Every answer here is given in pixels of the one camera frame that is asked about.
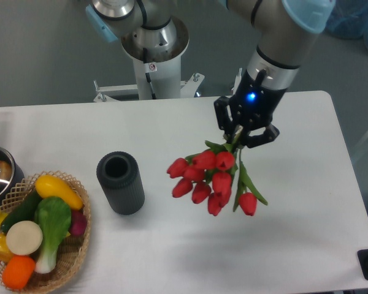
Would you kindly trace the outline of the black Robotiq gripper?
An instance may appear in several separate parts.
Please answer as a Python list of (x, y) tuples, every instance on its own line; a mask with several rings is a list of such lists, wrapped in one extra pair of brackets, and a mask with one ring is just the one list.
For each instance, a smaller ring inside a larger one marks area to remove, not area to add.
[(245, 73), (230, 99), (220, 96), (214, 101), (218, 127), (224, 132), (227, 143), (233, 142), (239, 126), (242, 131), (237, 142), (248, 148), (272, 143), (280, 135), (280, 131), (272, 125), (272, 118), (286, 90), (267, 89), (263, 86), (266, 76), (265, 69), (260, 70), (255, 78)]

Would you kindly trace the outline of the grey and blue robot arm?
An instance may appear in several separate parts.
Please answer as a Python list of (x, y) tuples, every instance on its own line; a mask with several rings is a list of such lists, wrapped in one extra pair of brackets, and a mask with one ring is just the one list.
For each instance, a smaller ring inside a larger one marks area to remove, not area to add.
[[(227, 11), (260, 33), (255, 52), (232, 97), (215, 103), (218, 127), (228, 143), (254, 148), (274, 141), (274, 111), (326, 27), (334, 1), (221, 1)], [(194, 14), (194, 24), (174, 14), (173, 1), (91, 1), (87, 18), (106, 41), (120, 41), (132, 59), (139, 98), (183, 94), (181, 57), (190, 34), (196, 41), (220, 34), (221, 15)]]

